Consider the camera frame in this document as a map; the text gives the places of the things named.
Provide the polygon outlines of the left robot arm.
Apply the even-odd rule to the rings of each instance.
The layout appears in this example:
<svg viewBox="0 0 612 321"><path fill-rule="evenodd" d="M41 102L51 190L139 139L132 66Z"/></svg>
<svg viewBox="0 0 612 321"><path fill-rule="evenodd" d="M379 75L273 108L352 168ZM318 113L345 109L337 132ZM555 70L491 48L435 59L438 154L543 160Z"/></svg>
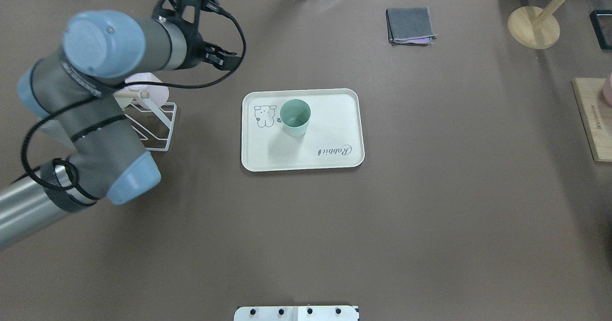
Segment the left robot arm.
<svg viewBox="0 0 612 321"><path fill-rule="evenodd" d="M229 77L243 57L206 42L203 11L238 21L217 0L159 0L149 19L116 10L72 17L57 50L18 81L22 104L39 116L20 150L22 177L1 192L1 248L107 198L122 205L151 190L161 173L114 95L136 73L181 70L205 62ZM28 161L35 132L56 120L74 153L38 167Z"/></svg>

